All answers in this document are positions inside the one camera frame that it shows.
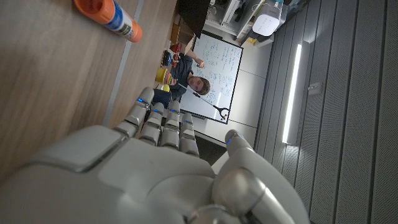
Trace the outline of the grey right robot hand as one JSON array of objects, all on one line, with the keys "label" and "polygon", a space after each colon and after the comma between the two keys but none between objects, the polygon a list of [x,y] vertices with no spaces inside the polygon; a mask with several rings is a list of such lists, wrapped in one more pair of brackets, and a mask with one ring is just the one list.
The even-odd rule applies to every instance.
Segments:
[{"label": "grey right robot hand", "polygon": [[192,117],[143,89],[114,128],[90,126],[34,154],[1,184],[2,223],[308,223],[298,193],[236,130],[218,172]]}]

